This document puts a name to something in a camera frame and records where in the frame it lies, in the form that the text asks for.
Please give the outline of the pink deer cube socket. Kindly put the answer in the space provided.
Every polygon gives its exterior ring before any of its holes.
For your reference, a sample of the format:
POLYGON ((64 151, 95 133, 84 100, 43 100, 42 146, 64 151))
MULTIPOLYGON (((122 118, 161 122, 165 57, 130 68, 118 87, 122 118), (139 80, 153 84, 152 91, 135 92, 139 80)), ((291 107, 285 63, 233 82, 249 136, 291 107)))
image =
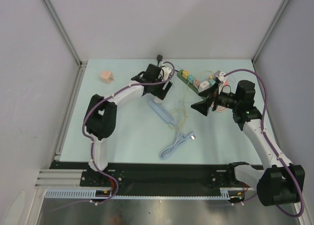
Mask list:
POLYGON ((100 74, 100 80, 103 83, 110 84, 114 80, 114 75, 110 71, 102 71, 100 74))

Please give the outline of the white Honor charger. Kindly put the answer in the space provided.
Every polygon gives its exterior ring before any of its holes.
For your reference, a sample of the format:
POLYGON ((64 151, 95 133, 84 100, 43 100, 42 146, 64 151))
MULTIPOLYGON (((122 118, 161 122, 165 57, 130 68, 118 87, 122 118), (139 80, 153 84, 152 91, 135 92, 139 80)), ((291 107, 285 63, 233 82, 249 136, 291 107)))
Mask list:
POLYGON ((158 97, 155 97, 155 98, 154 98, 154 102, 157 103, 157 104, 159 104, 159 103, 162 103, 162 100, 159 99, 158 97))

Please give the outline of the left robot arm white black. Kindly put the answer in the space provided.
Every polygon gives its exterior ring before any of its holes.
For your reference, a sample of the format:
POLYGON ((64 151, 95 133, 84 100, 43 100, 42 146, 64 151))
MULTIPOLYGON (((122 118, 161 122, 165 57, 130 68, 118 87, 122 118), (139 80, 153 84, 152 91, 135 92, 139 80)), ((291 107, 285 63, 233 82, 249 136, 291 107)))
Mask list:
POLYGON ((149 64, 145 71, 132 77, 126 86, 113 94, 106 97, 97 94, 92 96, 83 119, 82 133, 91 141, 88 165, 94 170, 91 180, 96 185, 102 186, 108 179, 114 185, 119 185, 113 176, 104 171, 108 166, 104 140, 108 139, 116 128, 118 109, 146 94, 164 100, 172 87, 171 79, 175 72, 175 67, 170 62, 162 62, 160 66, 149 64))

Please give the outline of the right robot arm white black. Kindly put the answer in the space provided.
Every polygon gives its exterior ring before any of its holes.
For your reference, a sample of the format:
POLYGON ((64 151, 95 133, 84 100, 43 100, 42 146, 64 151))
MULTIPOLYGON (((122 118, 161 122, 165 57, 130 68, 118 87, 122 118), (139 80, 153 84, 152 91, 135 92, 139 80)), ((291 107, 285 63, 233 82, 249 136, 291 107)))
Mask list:
POLYGON ((203 100, 191 105, 203 115, 222 106, 232 110, 233 120, 254 146, 264 172, 254 169, 248 163, 233 163, 234 170, 227 172, 226 180, 231 186, 245 183, 256 190, 262 205, 303 203, 302 190, 305 171, 301 165, 294 165, 270 138, 263 125, 263 116, 255 107, 255 84, 241 80, 235 93, 225 93, 216 82, 201 91, 203 100))

